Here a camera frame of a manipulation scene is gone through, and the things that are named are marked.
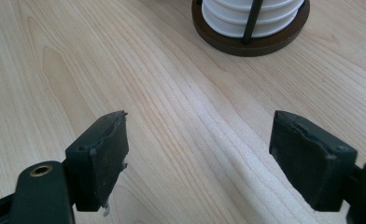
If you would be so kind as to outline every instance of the wooden table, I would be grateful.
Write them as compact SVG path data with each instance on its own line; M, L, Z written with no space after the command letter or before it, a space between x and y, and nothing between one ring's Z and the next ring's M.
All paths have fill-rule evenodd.
M280 51L208 46L191 1L0 0L0 198L17 176L124 109L129 162L111 215L77 223L345 223L314 212L268 153L275 110L300 114L366 162L366 0L311 2Z

